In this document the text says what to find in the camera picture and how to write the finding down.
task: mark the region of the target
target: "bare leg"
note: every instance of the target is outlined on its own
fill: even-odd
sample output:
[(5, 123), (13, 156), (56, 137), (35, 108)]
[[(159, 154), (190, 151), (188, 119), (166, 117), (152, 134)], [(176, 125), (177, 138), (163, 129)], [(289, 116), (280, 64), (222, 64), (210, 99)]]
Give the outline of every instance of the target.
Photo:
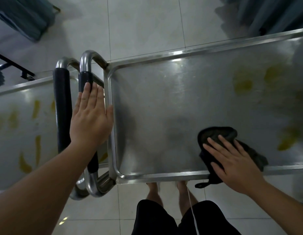
[(149, 193), (147, 195), (147, 200), (154, 201), (163, 207), (162, 200), (158, 194), (158, 187), (156, 182), (146, 183), (149, 187)]
[[(180, 196), (179, 196), (179, 206), (182, 216), (186, 213), (186, 211), (191, 207), (189, 198), (188, 198), (188, 191), (185, 181), (179, 181), (177, 183), (177, 189), (179, 190)], [(195, 196), (190, 192), (190, 198), (192, 206), (198, 203)]]

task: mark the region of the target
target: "black metal frame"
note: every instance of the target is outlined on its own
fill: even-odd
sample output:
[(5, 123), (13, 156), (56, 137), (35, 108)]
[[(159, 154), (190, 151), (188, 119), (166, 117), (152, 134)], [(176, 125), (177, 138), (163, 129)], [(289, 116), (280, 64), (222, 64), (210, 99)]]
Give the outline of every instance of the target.
[(0, 70), (6, 69), (10, 66), (14, 66), (16, 68), (18, 68), (19, 70), (22, 71), (21, 73), (21, 77), (25, 80), (28, 81), (34, 81), (35, 79), (33, 78), (35, 76), (34, 73), (32, 73), (31, 71), (25, 69), (24, 67), (20, 66), (19, 64), (11, 61), (10, 59), (6, 58), (5, 56), (0, 54), (0, 59), (5, 61), (6, 63), (0, 66)]

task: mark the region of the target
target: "black cloth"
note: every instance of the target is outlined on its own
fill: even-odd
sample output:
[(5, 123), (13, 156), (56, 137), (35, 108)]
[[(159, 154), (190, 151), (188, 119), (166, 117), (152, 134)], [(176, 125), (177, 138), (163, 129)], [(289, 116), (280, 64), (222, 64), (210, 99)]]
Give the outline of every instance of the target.
[[(212, 201), (201, 201), (193, 206), (199, 234), (240, 234)], [(192, 210), (188, 209), (177, 226), (173, 217), (158, 203), (141, 200), (137, 205), (132, 235), (196, 235)]]
[[(208, 143), (208, 138), (212, 138), (216, 143), (220, 144), (221, 146), (225, 147), (223, 143), (219, 140), (218, 136), (222, 135), (228, 142), (230, 142), (234, 147), (234, 139), (237, 137), (237, 131), (231, 127), (210, 127), (206, 128), (204, 130), (201, 130), (197, 136), (197, 141), (201, 149), (201, 153), (199, 154), (200, 158), (204, 161), (205, 165), (207, 166), (208, 171), (210, 172), (208, 179), (209, 182), (199, 183), (196, 184), (196, 188), (205, 188), (206, 186), (210, 184), (219, 184), (223, 182), (218, 175), (213, 170), (213, 167), (211, 166), (212, 162), (215, 162), (218, 164), (222, 169), (223, 166), (219, 161), (216, 160), (214, 156), (212, 156), (206, 149), (204, 149), (203, 144), (207, 144), (209, 146), (210, 143)], [(244, 148), (244, 150), (249, 154), (251, 159), (255, 162), (257, 167), (263, 171), (264, 166), (268, 165), (267, 158), (263, 155), (260, 155), (257, 153), (254, 149), (249, 147), (247, 144), (238, 141), (240, 145)]]

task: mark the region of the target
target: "hand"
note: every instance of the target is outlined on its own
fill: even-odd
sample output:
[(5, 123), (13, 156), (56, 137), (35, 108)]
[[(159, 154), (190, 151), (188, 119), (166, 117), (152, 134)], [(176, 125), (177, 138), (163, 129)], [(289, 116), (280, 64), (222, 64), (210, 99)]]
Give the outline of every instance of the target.
[(113, 126), (113, 107), (105, 111), (103, 88), (86, 83), (83, 93), (79, 92), (72, 112), (70, 138), (73, 144), (90, 147), (96, 151), (111, 133)]
[(227, 150), (208, 138), (208, 142), (214, 147), (203, 144), (203, 147), (211, 153), (224, 167), (221, 169), (212, 162), (216, 174), (233, 190), (250, 196), (253, 191), (261, 189), (266, 184), (261, 171), (250, 158), (243, 147), (234, 140), (236, 148), (221, 135), (218, 136)]

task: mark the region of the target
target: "cleaning mitt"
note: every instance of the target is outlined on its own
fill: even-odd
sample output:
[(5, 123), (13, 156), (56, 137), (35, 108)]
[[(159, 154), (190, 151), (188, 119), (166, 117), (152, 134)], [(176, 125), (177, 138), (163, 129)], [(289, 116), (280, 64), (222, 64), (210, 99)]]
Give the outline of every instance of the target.
[[(216, 160), (216, 158), (214, 156), (212, 156), (202, 146), (204, 143), (211, 146), (207, 140), (210, 137), (216, 143), (225, 147), (223, 145), (223, 143), (219, 140), (219, 138), (218, 138), (219, 135), (222, 135), (228, 142), (230, 142), (236, 148), (236, 146), (234, 145), (234, 139), (237, 137), (237, 131), (231, 127), (210, 127), (210, 128), (206, 128), (206, 129), (200, 131), (198, 134), (198, 137), (197, 137), (198, 144), (201, 148), (201, 153), (199, 154), (199, 156), (204, 161), (210, 174), (208, 176), (209, 182), (196, 184), (195, 185), (196, 188), (205, 188), (206, 186), (208, 186), (210, 184), (219, 184), (219, 183), (223, 182), (217, 176), (215, 171), (213, 170), (213, 167), (211, 166), (211, 162), (215, 162), (222, 169), (224, 169), (223, 166), (221, 165), (221, 163), (219, 161)], [(249, 154), (251, 159), (255, 162), (257, 167), (260, 169), (260, 171), (263, 171), (264, 166), (268, 165), (267, 158), (264, 157), (263, 155), (260, 155), (259, 153), (257, 153), (254, 149), (249, 147), (247, 144), (245, 144), (241, 141), (238, 141), (238, 142), (244, 148), (244, 150)]]

